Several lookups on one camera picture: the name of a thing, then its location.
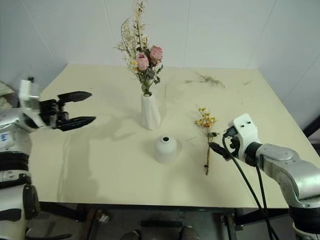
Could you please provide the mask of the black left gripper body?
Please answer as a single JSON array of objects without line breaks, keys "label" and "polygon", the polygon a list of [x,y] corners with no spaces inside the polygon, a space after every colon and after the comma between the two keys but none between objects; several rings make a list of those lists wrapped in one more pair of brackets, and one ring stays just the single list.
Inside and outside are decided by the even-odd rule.
[{"label": "black left gripper body", "polygon": [[61,99],[40,102],[40,117],[46,126],[52,129],[64,130],[69,120],[69,114],[64,110],[65,102]]}]

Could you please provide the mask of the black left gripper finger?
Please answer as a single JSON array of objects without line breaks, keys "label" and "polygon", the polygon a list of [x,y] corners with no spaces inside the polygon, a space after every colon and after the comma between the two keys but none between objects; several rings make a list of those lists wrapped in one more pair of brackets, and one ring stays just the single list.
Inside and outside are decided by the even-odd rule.
[{"label": "black left gripper finger", "polygon": [[69,102],[75,103],[75,102],[83,101],[91,96],[92,94],[90,92],[73,91],[73,92],[59,94],[57,97],[59,98],[59,101],[61,103],[69,103]]},{"label": "black left gripper finger", "polygon": [[63,132],[78,129],[92,123],[96,119],[95,116],[80,116],[64,120],[59,124],[59,129]]}]

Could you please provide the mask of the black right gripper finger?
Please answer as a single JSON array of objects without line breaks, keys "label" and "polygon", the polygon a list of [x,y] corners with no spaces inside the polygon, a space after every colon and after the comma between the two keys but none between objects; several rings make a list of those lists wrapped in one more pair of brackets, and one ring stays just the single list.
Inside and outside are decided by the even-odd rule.
[{"label": "black right gripper finger", "polygon": [[231,159],[230,155],[228,154],[227,150],[220,146],[216,142],[210,142],[209,147],[218,155],[222,156],[224,160],[229,161]]}]

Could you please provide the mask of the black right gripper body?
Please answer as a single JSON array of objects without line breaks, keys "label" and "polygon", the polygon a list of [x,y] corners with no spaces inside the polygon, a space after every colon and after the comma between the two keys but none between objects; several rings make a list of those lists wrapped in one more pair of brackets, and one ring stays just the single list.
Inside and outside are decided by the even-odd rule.
[{"label": "black right gripper body", "polygon": [[[238,134],[238,131],[234,126],[232,126],[232,127],[229,127],[222,136],[223,147],[230,157],[239,157],[240,140],[237,134]],[[226,138],[230,138],[229,147],[233,150],[233,152],[230,152],[229,147],[226,144]]]}]

